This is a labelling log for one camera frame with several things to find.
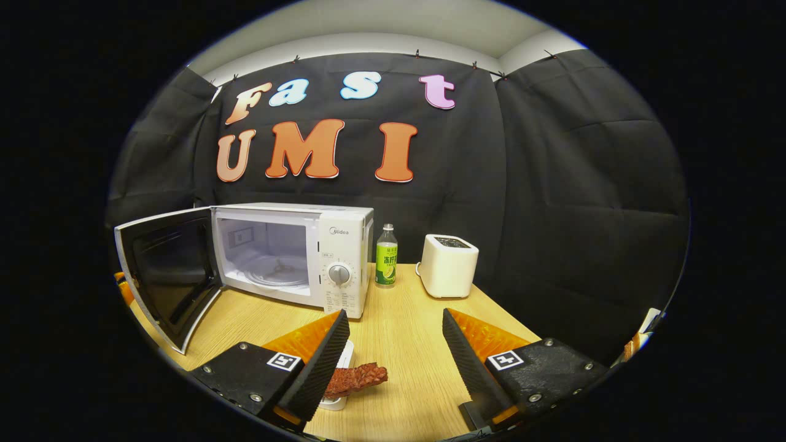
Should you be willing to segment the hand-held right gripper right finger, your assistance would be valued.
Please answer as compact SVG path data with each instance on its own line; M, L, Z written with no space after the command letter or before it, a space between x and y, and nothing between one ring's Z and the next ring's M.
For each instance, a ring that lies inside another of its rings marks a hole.
M609 372L558 339L528 341L452 308L443 312L442 333L470 395L470 414L491 430L544 419Z

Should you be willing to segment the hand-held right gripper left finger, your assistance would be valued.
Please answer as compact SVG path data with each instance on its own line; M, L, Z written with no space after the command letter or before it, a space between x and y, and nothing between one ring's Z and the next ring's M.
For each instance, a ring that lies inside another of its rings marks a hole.
M238 342L189 374L242 411L301 432L325 395L349 336L341 309L262 346Z

